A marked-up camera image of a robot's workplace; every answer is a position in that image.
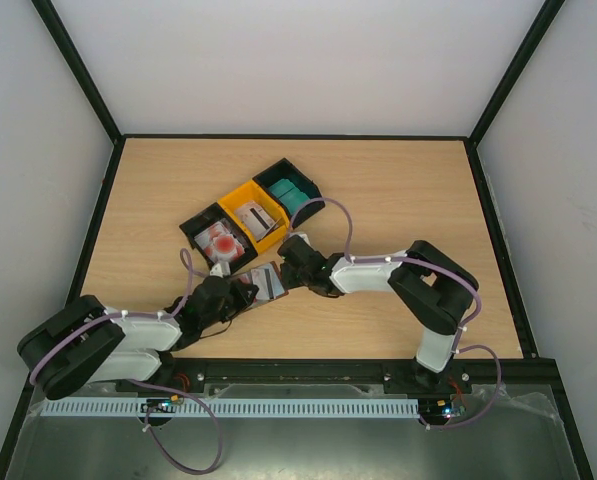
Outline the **brown leather card holder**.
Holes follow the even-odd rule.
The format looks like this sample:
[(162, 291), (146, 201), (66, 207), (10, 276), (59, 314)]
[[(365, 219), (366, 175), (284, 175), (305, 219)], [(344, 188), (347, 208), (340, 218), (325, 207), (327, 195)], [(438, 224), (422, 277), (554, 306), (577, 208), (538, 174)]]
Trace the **brown leather card holder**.
[(280, 269), (276, 262), (268, 262), (233, 276), (233, 279), (246, 285), (255, 285), (258, 291), (249, 309), (278, 300), (289, 294), (284, 287)]

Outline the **white card with magnetic stripe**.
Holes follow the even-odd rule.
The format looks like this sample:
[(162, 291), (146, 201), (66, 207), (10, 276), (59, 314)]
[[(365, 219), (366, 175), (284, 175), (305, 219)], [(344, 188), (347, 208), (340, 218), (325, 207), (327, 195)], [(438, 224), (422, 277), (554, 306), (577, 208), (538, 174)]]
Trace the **white card with magnetic stripe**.
[(286, 293), (274, 263), (253, 268), (250, 276), (252, 283), (258, 287), (256, 300), (259, 302), (274, 301)]

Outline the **black bin with red cards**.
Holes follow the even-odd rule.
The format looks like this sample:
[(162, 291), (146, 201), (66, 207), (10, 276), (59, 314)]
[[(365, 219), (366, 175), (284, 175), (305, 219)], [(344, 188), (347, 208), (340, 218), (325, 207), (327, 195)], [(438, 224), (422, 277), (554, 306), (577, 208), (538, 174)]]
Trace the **black bin with red cards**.
[(225, 261), (237, 272), (257, 257), (257, 252), (237, 223), (213, 203), (179, 225), (190, 246), (197, 250), (209, 268)]

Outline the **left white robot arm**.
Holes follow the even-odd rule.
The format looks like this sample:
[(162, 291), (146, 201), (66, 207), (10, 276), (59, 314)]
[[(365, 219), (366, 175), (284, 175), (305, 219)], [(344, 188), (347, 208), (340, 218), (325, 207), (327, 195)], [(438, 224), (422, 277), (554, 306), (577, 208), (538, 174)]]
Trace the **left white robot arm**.
[(171, 357), (255, 303), (259, 287), (234, 277), (208, 276), (193, 292), (157, 312), (105, 307), (84, 295), (26, 334), (17, 353), (29, 381), (59, 400), (84, 385), (147, 381)]

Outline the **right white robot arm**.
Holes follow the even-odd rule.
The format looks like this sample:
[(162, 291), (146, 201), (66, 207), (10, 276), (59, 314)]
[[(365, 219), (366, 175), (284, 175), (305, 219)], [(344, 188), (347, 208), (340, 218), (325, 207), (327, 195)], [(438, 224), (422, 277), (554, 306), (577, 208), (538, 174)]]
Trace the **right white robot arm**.
[(291, 290), (305, 287), (325, 298), (357, 292), (395, 294), (423, 327), (412, 381), (433, 392), (449, 379), (448, 365), (466, 324), (482, 309), (478, 281), (431, 243), (387, 255), (328, 257), (299, 235), (278, 249), (281, 280)]

